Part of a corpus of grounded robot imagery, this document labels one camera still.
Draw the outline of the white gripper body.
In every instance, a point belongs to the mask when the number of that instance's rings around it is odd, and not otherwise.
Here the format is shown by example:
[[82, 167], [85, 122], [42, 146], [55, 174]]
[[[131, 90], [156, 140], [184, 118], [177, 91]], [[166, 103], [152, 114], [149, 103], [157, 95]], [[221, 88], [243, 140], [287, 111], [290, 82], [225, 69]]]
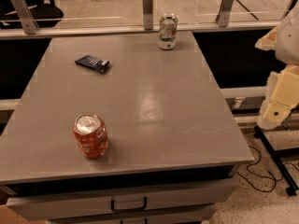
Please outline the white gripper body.
[[276, 57], [286, 64], [299, 64], [298, 7], [294, 7], [278, 27]]

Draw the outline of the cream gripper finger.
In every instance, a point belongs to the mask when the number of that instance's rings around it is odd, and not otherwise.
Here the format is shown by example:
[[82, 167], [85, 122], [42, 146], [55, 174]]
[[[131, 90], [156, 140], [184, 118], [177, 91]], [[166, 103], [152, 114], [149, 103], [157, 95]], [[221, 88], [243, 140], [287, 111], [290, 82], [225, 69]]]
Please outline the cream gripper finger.
[[262, 129], [275, 129], [298, 105], [299, 66], [287, 65], [280, 73], [270, 73], [257, 124]]
[[266, 35], [259, 38], [255, 43], [255, 48], [261, 50], [274, 50], [276, 47], [277, 33], [278, 26], [274, 27]]

